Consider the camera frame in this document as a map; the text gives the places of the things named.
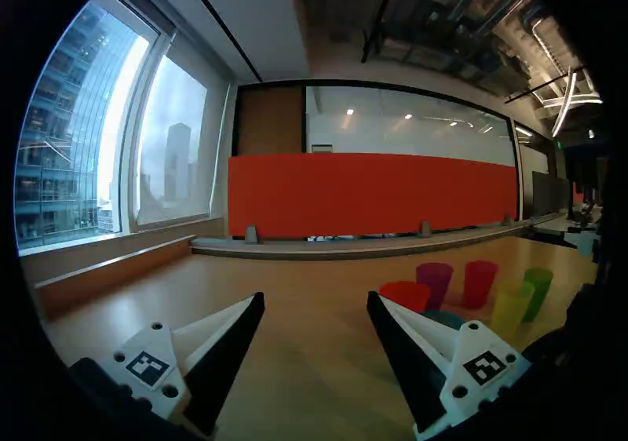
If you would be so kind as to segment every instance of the yellow cup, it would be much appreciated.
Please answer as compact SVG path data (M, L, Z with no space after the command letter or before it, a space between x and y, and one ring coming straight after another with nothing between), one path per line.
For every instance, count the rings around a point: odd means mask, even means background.
M503 340L513 338L521 320L524 319L534 292L535 287L529 282L505 282L498 287L491 316L491 329Z

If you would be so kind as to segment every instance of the plastic cup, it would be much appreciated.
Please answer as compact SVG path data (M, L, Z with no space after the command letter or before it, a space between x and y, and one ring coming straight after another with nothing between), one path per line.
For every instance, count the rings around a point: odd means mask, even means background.
M491 292L499 266L491 261L470 261L465 266L465 289L462 306L482 308Z
M524 281L534 286L535 293L528 306L528 311L525 312L524 322L531 322L536 318L541 305L543 305L547 291L550 289L553 277L554 274L545 268L530 268L525 272Z
M465 321L458 317L456 314L450 312L443 312L442 310L428 310L421 315L427 317L434 322L438 322L442 325L449 326L454 330L460 330L460 327L464 325Z
M417 286L412 281L387 282L380 288L379 295L414 312L423 312L429 299L429 288Z
M534 293L535 287L529 282L506 283L498 288L491 328L502 339L509 340L514 336Z
M417 266L417 284L430 288L425 310L440 310L454 269L445 263L424 263Z

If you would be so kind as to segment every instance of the green cup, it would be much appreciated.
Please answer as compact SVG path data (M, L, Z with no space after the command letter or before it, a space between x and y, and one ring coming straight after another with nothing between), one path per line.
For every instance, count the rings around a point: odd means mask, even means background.
M525 272L524 281L534 286L535 293L530 300L528 310L525 312L524 322L531 322L536 318L547 291L550 289L553 277L554 274L545 268L530 268Z
M491 329L503 340L508 341L514 336L534 293L535 288L529 282L508 282L498 287Z

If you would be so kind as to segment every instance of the window sill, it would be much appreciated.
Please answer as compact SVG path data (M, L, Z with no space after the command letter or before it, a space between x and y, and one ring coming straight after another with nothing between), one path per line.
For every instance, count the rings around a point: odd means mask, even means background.
M93 245L96 245L98 243L102 243L108 240L124 239L124 238L131 238L137 235L157 233L157 232L168 230L171 228L184 227L186 225L191 225L191 224L200 224L202 222L207 222L211 220L215 220L215 219L210 219L209 217L203 217L203 218L199 218L195 220L189 220L186 222L179 222L177 224L169 224L169 225L165 225L158 228L151 228L149 230L137 231L134 233L122 233L122 232L109 233L109 234L103 234L103 235L96 235L94 237L89 237L86 239L71 240L69 242L60 242L60 243L51 243L50 245L33 246L32 248L19 250L18 256L22 258L22 257L28 257L31 255L40 254L40 253L47 253L47 252L55 251L55 250L66 250L66 249L72 249L72 248L79 248L83 246L93 246Z

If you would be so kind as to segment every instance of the magenta cup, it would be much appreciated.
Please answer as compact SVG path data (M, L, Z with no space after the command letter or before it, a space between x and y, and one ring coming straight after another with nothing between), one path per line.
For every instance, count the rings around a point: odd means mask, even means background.
M454 269L446 263L424 263L417 266L417 283L430 288L425 310L440 310Z

